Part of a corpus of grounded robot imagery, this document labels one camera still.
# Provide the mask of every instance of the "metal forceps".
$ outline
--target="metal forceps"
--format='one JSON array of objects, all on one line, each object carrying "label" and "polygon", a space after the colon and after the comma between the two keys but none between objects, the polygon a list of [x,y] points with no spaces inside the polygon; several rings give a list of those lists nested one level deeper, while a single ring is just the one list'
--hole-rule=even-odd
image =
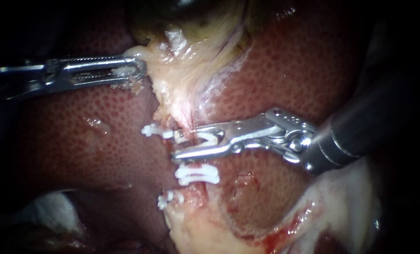
[{"label": "metal forceps", "polygon": [[140,80],[146,63],[127,56],[24,59],[0,67],[0,101]]}]

